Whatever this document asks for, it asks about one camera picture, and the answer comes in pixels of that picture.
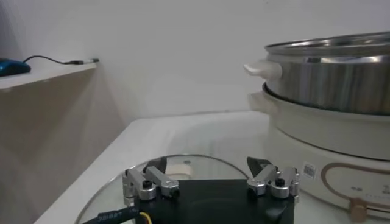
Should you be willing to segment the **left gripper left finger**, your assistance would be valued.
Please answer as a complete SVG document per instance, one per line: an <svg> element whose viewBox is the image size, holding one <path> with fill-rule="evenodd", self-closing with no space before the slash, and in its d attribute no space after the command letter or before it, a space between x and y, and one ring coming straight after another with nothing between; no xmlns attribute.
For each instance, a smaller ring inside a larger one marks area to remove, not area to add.
<svg viewBox="0 0 390 224"><path fill-rule="evenodd" d="M165 174L167 163L167 157L163 156L147 162L142 171L126 169L123 176L124 192L144 201L155 199L158 191L163 197L177 198L180 195L179 182Z"/></svg>

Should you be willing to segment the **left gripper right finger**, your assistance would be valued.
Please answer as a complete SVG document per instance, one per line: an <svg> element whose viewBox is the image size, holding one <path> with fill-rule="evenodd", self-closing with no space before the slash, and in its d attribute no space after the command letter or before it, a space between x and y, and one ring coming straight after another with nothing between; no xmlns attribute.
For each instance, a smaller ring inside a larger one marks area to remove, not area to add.
<svg viewBox="0 0 390 224"><path fill-rule="evenodd" d="M257 197L271 194L279 199L299 198L300 174L295 167L280 170L270 161L254 157L247 157L247 165L252 173L247 186Z"/></svg>

